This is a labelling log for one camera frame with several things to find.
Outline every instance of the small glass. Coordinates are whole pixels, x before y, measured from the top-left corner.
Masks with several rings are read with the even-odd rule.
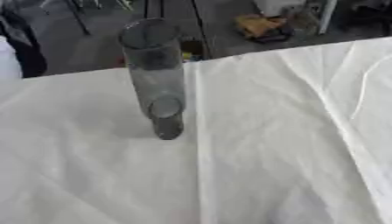
[[[178,137],[186,107],[179,28],[163,18],[143,19],[126,25],[119,39],[141,110],[158,137]]]

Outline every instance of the person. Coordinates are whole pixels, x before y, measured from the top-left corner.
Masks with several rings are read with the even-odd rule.
[[[0,35],[0,81],[14,81],[23,78],[22,69],[14,48]]]
[[[16,57],[22,78],[39,77],[45,73],[46,59],[34,31],[23,17],[6,7],[2,7],[0,12],[0,37],[3,37],[0,49],[3,49],[4,57],[9,63]]]

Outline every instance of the white tablecloth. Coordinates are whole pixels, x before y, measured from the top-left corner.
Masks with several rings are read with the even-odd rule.
[[[158,140],[126,69],[0,87],[0,223],[392,223],[392,39],[186,64]]]

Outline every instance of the yellow object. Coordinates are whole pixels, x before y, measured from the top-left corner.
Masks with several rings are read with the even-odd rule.
[[[260,38],[267,31],[276,29],[286,23],[282,17],[266,18],[261,15],[239,16],[235,19],[236,26],[246,38]]]

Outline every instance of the floor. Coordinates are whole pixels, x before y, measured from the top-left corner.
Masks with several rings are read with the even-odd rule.
[[[84,36],[63,1],[52,0],[45,7],[49,15],[39,8],[40,2],[37,0],[21,1],[22,14],[31,22],[48,60],[48,75],[120,67],[122,50],[117,42],[117,33],[129,21],[142,18],[144,12],[144,0],[134,0],[133,11],[122,10],[115,0],[101,0],[101,10],[87,2],[85,14],[81,17],[92,35]],[[178,24],[185,36],[202,39],[191,0],[164,2],[166,18]],[[251,0],[196,0],[196,3],[214,59],[294,46],[374,38],[378,35],[376,31],[369,30],[341,31],[332,21],[332,27],[326,35],[261,45],[245,40],[232,26],[234,17],[255,11]],[[158,12],[158,0],[150,0],[149,16],[155,17]]]

